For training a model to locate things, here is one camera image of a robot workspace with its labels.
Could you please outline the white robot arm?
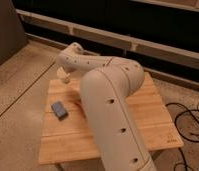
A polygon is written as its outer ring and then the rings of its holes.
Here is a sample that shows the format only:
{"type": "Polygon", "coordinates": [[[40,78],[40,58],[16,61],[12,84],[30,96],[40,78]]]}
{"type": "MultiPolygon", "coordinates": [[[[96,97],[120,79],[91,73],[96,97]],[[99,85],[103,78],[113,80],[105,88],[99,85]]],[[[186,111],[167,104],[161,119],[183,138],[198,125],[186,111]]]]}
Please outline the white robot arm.
{"type": "Polygon", "coordinates": [[[126,98],[143,84],[142,66],[115,56],[86,55],[72,43],[58,56],[67,74],[84,70],[80,98],[106,171],[157,171],[126,98]]]}

